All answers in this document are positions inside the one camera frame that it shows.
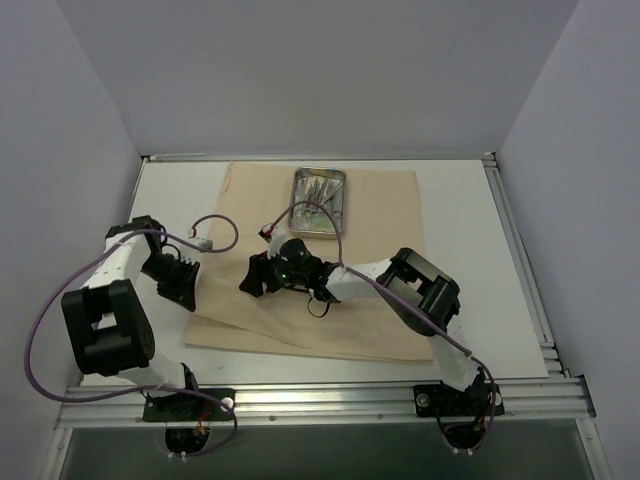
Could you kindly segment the metal instrument tray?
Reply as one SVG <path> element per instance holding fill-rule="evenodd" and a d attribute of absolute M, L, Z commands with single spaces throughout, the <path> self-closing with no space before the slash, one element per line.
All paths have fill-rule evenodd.
<path fill-rule="evenodd" d="M 308 176 L 322 176 L 336 178 L 344 182 L 343 189 L 337 193 L 331 203 L 325 206 L 317 205 L 320 213 L 310 219 L 295 218 L 294 210 L 306 203 L 299 201 L 296 195 L 297 181 Z M 301 237 L 308 238 L 334 238 L 336 232 L 342 233 L 346 225 L 346 186 L 347 174 L 344 170 L 329 167 L 299 167 L 293 174 L 293 186 L 291 202 L 299 203 L 289 213 L 288 226 L 290 230 Z"/>

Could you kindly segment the beige surgical wrap cloth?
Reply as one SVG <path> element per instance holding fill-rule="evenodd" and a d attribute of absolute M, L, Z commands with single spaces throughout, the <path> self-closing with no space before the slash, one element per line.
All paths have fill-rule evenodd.
<path fill-rule="evenodd" d="M 229 252 L 201 255 L 196 311 L 183 333 L 196 347 L 336 359 L 428 362 L 426 337 L 412 332 L 379 298 L 353 299 L 330 308 L 307 294 L 279 291 L 254 298 L 239 290 L 248 259 L 265 250 L 259 229 L 289 205 L 294 167 L 234 162 L 216 210 L 237 225 Z M 315 256 L 349 265 L 377 262 L 409 247 L 424 253 L 420 192 L 411 170 L 350 169 L 342 240 L 309 239 Z"/>

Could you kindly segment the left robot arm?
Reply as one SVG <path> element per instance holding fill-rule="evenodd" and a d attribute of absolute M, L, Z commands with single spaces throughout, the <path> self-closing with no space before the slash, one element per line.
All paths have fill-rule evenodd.
<path fill-rule="evenodd" d="M 190 419 L 202 405 L 195 375 L 156 350 L 151 323 L 135 289 L 144 274 L 156 282 L 160 297 L 189 312 L 195 310 L 200 264 L 163 252 L 163 231 L 149 215 L 110 228 L 105 250 L 111 254 L 81 288 L 64 293 L 61 308 L 83 374 L 172 387 L 166 408 L 179 419 Z"/>

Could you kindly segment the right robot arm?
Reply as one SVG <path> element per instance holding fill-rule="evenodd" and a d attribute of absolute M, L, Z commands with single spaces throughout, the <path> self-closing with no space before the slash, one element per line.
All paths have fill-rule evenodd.
<path fill-rule="evenodd" d="M 460 287 L 411 248 L 388 259 L 353 267 L 314 256 L 299 238 L 271 237 L 266 251 L 249 257 L 239 289 L 255 298 L 282 289 L 304 292 L 327 305 L 379 297 L 413 332 L 430 337 L 439 364 L 444 400 L 455 412 L 469 411 L 480 400 L 477 378 L 487 375 L 459 326 Z"/>

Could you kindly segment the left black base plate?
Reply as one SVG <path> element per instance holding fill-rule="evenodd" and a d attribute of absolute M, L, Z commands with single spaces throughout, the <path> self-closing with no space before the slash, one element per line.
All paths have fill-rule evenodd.
<path fill-rule="evenodd" d="M 231 413 L 218 403 L 183 393 L 161 397 L 148 396 L 142 414 L 144 422 L 155 423 L 226 421 L 230 419 Z"/>

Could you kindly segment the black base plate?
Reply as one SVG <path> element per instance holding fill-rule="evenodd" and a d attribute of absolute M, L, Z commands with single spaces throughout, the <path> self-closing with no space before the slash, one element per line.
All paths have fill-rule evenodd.
<path fill-rule="evenodd" d="M 218 403 L 183 393 L 161 397 L 148 396 L 142 414 L 144 422 L 155 423 L 226 421 L 230 419 L 231 413 Z"/>
<path fill-rule="evenodd" d="M 422 418 L 454 418 L 489 415 L 492 387 L 490 383 L 471 385 L 464 391 L 444 383 L 413 386 L 415 413 Z"/>

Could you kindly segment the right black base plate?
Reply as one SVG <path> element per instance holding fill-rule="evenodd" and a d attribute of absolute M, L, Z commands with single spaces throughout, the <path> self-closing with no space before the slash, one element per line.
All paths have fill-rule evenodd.
<path fill-rule="evenodd" d="M 464 391 L 444 383 L 413 386 L 415 413 L 422 418 L 454 418 L 489 415 L 492 387 L 490 383 L 471 385 Z"/>

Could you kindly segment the aluminium front rail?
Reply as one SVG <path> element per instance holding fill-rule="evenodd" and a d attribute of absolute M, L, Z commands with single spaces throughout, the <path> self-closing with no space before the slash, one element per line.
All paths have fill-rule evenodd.
<path fill-rule="evenodd" d="M 579 378 L 502 380 L 497 421 L 589 419 L 596 410 Z M 416 415 L 411 382 L 342 384 L 238 384 L 234 410 L 243 426 L 427 423 Z M 143 398 L 127 394 L 87 404 L 64 404 L 55 426 L 71 428 L 163 428 L 143 420 Z"/>

